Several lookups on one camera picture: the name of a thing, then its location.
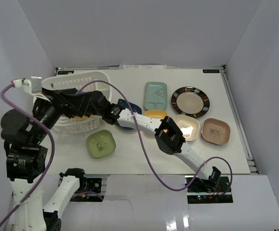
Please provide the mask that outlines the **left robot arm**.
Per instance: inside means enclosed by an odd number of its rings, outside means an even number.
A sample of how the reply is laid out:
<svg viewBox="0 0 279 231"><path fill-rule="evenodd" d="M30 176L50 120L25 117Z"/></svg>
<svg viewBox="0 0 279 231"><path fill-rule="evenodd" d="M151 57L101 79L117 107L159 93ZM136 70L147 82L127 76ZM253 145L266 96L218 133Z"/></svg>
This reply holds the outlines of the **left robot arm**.
<svg viewBox="0 0 279 231"><path fill-rule="evenodd" d="M62 182L51 201L46 208L43 207L40 183L53 161L55 151L50 130L61 115L82 117L86 112L70 99L37 99L32 115L16 105L12 107L4 114L0 124L7 156L7 177L16 201L16 206L10 212L15 216L15 230L59 231L66 205L75 192L86 189L87 180L83 169L69 168L61 174ZM48 163L45 162L48 149L41 146L46 136L52 143L52 155Z"/></svg>

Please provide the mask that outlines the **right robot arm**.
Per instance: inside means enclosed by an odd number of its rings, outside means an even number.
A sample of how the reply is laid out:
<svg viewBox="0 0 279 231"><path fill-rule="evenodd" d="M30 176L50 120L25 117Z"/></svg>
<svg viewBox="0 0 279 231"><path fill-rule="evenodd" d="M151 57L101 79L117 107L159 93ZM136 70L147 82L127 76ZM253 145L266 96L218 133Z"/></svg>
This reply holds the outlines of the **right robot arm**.
<svg viewBox="0 0 279 231"><path fill-rule="evenodd" d="M111 103L98 90L79 93L75 88L43 89L42 93L66 117L100 116L110 125L130 127L153 135L162 152L176 156L197 173L205 190L214 192L219 188L220 170L208 164L191 149L171 117L156 119L133 113L123 106Z"/></svg>

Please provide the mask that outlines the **cream square plate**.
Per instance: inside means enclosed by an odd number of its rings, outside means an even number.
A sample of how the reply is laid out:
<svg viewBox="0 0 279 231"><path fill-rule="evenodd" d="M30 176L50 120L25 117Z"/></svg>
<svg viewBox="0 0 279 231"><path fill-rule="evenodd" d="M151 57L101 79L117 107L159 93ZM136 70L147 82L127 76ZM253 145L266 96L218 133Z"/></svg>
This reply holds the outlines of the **cream square plate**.
<svg viewBox="0 0 279 231"><path fill-rule="evenodd" d="M193 141L197 138L200 129L198 120L186 115L177 115L173 120L181 130L186 141Z"/></svg>

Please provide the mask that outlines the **pink panda square plate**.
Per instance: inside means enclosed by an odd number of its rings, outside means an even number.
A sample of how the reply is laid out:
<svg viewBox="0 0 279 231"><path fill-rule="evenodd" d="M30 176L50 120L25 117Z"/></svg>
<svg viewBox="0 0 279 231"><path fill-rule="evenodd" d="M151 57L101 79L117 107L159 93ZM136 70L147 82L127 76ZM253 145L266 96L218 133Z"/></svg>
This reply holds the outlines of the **pink panda square plate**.
<svg viewBox="0 0 279 231"><path fill-rule="evenodd" d="M201 134L207 142L216 145L225 145L230 139L231 129L222 120L208 118L203 123Z"/></svg>

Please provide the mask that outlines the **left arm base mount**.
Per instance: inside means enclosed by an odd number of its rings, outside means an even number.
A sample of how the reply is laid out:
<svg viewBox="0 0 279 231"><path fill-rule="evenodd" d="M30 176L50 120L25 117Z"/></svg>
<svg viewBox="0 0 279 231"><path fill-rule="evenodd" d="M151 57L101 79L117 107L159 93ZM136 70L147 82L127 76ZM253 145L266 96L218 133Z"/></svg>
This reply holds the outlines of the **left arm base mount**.
<svg viewBox="0 0 279 231"><path fill-rule="evenodd" d="M106 179L87 178L86 188L76 191L71 202L102 202L106 192Z"/></svg>

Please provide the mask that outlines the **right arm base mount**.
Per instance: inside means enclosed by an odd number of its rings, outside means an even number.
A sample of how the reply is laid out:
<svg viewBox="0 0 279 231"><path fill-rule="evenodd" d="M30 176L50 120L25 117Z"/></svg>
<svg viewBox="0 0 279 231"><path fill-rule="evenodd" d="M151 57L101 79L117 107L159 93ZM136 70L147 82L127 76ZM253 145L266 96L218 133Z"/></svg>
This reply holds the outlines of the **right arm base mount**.
<svg viewBox="0 0 279 231"><path fill-rule="evenodd" d="M228 177L221 177L216 188L208 185L204 180L195 179L187 188L187 202L188 204L232 204L234 201L231 189L221 196L228 186Z"/></svg>

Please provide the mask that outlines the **yellow panda square plate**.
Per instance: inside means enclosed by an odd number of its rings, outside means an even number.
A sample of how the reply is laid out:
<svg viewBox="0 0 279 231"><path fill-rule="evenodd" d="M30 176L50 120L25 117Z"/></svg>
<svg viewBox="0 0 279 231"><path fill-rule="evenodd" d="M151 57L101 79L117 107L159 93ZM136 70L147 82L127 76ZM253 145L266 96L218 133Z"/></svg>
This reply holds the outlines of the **yellow panda square plate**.
<svg viewBox="0 0 279 231"><path fill-rule="evenodd" d="M83 117L79 117L79 116L75 116L73 119L76 120L76 121L84 121L84 120L88 120L88 119L91 119L93 118L94 116L91 115L91 116L83 116Z"/></svg>

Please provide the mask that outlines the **light teal rectangular plate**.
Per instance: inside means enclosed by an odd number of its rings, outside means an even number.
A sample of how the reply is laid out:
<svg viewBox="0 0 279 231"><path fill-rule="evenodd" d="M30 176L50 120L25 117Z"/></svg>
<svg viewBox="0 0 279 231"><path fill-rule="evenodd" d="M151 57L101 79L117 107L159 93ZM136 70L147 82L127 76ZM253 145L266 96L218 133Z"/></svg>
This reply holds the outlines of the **light teal rectangular plate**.
<svg viewBox="0 0 279 231"><path fill-rule="evenodd" d="M145 85L144 108L146 110L166 111L168 89L164 82L147 82Z"/></svg>

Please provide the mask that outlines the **round black rimmed plate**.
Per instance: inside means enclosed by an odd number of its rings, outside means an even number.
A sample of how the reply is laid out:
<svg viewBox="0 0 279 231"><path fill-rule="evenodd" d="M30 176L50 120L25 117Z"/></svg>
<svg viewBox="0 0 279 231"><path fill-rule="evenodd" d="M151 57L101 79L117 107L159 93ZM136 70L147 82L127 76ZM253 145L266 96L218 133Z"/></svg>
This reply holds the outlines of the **round black rimmed plate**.
<svg viewBox="0 0 279 231"><path fill-rule="evenodd" d="M208 96L195 87L181 87L171 96L171 105L180 115L200 118L210 109Z"/></svg>

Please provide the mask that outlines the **white plastic dish bin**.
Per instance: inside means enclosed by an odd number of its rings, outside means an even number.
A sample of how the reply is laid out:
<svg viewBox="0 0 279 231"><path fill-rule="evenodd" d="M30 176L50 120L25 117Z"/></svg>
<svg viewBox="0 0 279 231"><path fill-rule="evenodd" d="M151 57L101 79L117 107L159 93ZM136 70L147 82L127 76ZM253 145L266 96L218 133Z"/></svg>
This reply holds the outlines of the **white plastic dish bin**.
<svg viewBox="0 0 279 231"><path fill-rule="evenodd" d="M104 82L110 82L109 75L100 70L69 70L58 69L56 76L43 80L43 87L50 90L76 88L82 93L98 90L110 101L112 88ZM77 135L100 128L100 116L84 118L67 118L61 116L53 129L57 132Z"/></svg>

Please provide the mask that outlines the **green panda square plate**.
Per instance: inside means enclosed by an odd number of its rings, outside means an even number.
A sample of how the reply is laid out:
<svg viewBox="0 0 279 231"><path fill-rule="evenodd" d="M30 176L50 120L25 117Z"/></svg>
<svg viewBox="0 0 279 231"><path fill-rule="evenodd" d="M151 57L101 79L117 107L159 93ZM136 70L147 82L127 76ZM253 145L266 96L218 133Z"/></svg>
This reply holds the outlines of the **green panda square plate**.
<svg viewBox="0 0 279 231"><path fill-rule="evenodd" d="M92 158L100 159L112 154L116 149L116 142L109 130L100 130L88 136L86 146Z"/></svg>

